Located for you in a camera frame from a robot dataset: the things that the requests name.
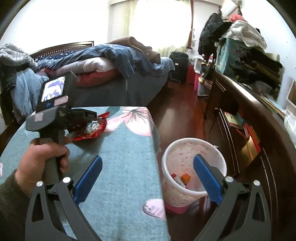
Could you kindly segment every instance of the blue blanket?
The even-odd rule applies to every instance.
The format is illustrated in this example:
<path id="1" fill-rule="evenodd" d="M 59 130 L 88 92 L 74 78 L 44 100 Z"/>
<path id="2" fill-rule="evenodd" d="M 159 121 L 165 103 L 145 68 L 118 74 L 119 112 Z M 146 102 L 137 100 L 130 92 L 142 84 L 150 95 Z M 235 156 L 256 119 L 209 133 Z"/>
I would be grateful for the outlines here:
<path id="1" fill-rule="evenodd" d="M 42 84 L 48 80 L 48 77 L 37 75 L 30 68 L 17 72 L 16 86 L 10 93 L 14 104 L 14 115 L 18 122 L 36 110 Z"/>
<path id="2" fill-rule="evenodd" d="M 162 57 L 160 64 L 151 63 L 146 56 L 131 47 L 115 44 L 102 44 L 67 55 L 61 59 L 44 59 L 38 62 L 38 69 L 59 67 L 73 63 L 78 60 L 105 57 L 111 60 L 114 66 L 120 71 L 124 78 L 129 78 L 135 69 L 142 75 L 164 75 L 174 70 L 174 63 L 170 58 Z"/>

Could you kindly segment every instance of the wooden dresser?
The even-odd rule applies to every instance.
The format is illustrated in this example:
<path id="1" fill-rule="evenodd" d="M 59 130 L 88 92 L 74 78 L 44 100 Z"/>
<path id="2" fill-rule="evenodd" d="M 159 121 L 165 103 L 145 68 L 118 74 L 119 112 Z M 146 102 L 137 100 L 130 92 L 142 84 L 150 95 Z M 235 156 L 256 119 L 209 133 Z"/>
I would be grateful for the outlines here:
<path id="1" fill-rule="evenodd" d="M 246 140 L 230 127 L 225 111 L 255 130 L 261 151 L 252 161 Z M 241 182 L 259 180 L 271 215 L 273 240 L 296 240 L 296 150 L 283 120 L 244 86 L 216 72 L 205 117 L 207 141 L 223 154 L 228 175 Z"/>

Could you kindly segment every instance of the wooden headboard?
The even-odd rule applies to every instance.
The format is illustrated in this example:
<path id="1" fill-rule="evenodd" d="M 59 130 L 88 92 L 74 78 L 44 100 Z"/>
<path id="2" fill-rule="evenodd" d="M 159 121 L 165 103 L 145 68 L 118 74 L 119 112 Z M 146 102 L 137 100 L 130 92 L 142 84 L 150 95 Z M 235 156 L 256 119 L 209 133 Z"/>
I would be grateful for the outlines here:
<path id="1" fill-rule="evenodd" d="M 62 52 L 68 52 L 71 50 L 81 50 L 84 48 L 88 48 L 94 45 L 93 41 L 86 41 L 86 42 L 76 42 L 70 44 L 62 44 L 53 47 L 49 47 L 46 49 L 38 50 L 30 54 L 32 58 L 43 57 L 52 54 L 58 54 Z"/>

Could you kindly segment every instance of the red container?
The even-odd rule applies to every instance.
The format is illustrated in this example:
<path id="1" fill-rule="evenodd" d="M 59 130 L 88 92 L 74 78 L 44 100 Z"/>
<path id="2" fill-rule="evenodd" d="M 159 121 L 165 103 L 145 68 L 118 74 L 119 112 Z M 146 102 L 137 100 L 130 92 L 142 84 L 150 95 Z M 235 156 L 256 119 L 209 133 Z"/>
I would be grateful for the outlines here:
<path id="1" fill-rule="evenodd" d="M 188 72 L 187 72 L 187 78 L 186 78 L 186 83 L 187 84 L 191 84 L 191 85 L 194 85 L 194 78 L 195 78 L 195 72 L 194 72 L 194 69 L 193 69 L 193 65 L 189 65 L 188 67 Z"/>

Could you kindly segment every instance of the human hand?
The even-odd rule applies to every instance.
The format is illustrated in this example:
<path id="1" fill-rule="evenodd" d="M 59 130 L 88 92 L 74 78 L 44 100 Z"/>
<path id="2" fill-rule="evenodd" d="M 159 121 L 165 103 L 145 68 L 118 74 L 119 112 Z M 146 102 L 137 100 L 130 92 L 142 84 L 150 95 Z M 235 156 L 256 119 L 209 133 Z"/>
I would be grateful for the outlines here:
<path id="1" fill-rule="evenodd" d="M 71 142 L 70 138 L 65 137 L 65 144 Z M 40 139 L 31 141 L 28 149 L 20 160 L 15 179 L 23 192 L 31 195 L 36 183 L 42 180 L 46 160 L 52 157 L 60 157 L 60 170 L 62 173 L 69 171 L 68 156 L 70 154 L 67 147 L 57 143 L 46 143 L 39 145 Z"/>

